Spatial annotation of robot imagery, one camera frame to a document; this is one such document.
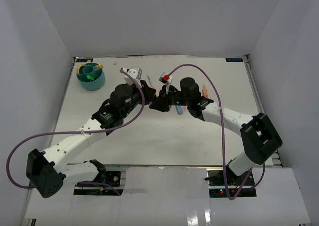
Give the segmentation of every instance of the orange marker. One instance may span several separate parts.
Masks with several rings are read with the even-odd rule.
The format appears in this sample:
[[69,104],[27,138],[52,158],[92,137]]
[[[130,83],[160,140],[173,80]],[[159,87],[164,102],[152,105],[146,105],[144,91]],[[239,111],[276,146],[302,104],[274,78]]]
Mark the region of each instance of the orange marker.
[[203,96],[208,98],[208,91],[207,88],[205,87],[205,85],[203,85],[203,90],[201,91],[203,93]]

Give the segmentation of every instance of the purple cable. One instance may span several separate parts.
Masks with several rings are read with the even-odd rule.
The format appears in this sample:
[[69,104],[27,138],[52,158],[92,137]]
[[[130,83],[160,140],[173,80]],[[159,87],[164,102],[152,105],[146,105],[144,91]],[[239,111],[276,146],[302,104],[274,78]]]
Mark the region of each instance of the purple cable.
[[[178,67],[174,68],[170,73],[169,75],[171,75],[173,72],[175,72],[177,69],[181,68],[181,67],[184,67],[184,66],[190,66],[190,67],[194,67],[194,68],[197,68],[199,71],[201,71],[204,76],[208,79],[209,83],[211,84],[211,86],[213,87],[215,93],[216,93],[216,96],[217,96],[217,99],[218,99],[218,104],[219,104],[219,107],[220,107],[220,122],[221,122],[221,142],[222,142],[222,155],[223,155],[223,176],[224,176],[224,184],[225,184],[225,189],[226,189],[226,195],[227,197],[230,199],[230,200],[234,200],[240,193],[241,189],[244,187],[252,169],[250,169],[247,173],[247,175],[245,176],[242,184],[240,185],[240,187],[238,188],[236,194],[234,195],[234,197],[230,197],[230,194],[229,194],[229,190],[228,190],[228,182],[227,182],[227,174],[226,174],[226,150],[225,150],[225,125],[224,125],[224,116],[223,116],[223,110],[222,110],[222,104],[221,104],[221,99],[220,99],[220,96],[218,94],[218,91],[215,87],[215,85],[213,84],[213,82],[211,81],[211,79],[208,77],[208,75],[198,66],[194,65],[194,64],[189,64],[189,63],[186,63],[186,64],[182,64],[182,65],[179,65]],[[263,174],[262,174],[262,177],[260,178],[259,182],[251,187],[250,189],[254,189],[260,182],[261,180],[263,179],[264,177],[264,173],[265,173],[265,170],[263,170]]]
[[89,182],[89,181],[81,181],[80,183],[88,184],[88,185],[95,185],[95,186],[104,185],[104,186],[110,187],[117,195],[121,196],[121,194],[116,189],[114,189],[112,186],[105,184],[105,183],[97,183],[97,182]]
[[[119,126],[116,126],[116,127],[113,127],[113,128],[110,128],[110,129],[103,129],[103,130],[86,130],[86,131],[83,131],[83,133],[86,133],[86,134],[90,134],[90,133],[101,133],[101,132],[108,132],[108,131],[113,131],[113,130],[116,130],[116,129],[120,129],[124,126],[127,126],[129,124],[131,124],[132,122],[134,122],[136,120],[136,118],[138,118],[140,116],[140,114],[142,113],[143,111],[143,108],[144,108],[144,105],[145,105],[145,98],[144,98],[144,94],[143,94],[143,91],[140,87],[140,85],[138,84],[138,82],[132,78],[129,74],[127,74],[126,72],[124,72],[122,70],[122,68],[120,69],[120,72],[123,73],[124,75],[126,75],[129,79],[131,79],[135,86],[138,88],[138,90],[140,91],[141,93],[141,97],[142,97],[142,106],[141,106],[141,109],[140,111],[130,120],[128,121],[127,123],[124,123],[123,125],[119,125]],[[6,165],[5,165],[5,169],[6,169],[6,174],[9,178],[9,180],[11,181],[11,183],[13,183],[15,186],[19,187],[19,188],[22,188],[22,189],[33,189],[34,187],[33,186],[25,186],[25,185],[21,185],[19,183],[17,183],[11,176],[11,173],[10,173],[10,161],[11,161],[11,158],[14,154],[14,152],[24,143],[26,143],[27,141],[31,140],[31,139],[34,139],[34,138],[37,138],[37,137],[40,137],[40,136],[46,136],[46,135],[63,135],[63,134],[82,134],[82,131],[57,131],[57,132],[46,132],[46,133],[40,133],[40,134],[36,134],[36,135],[32,135],[26,139],[24,139],[23,141],[21,141],[18,145],[16,145],[13,150],[10,152],[7,160],[6,160]]]

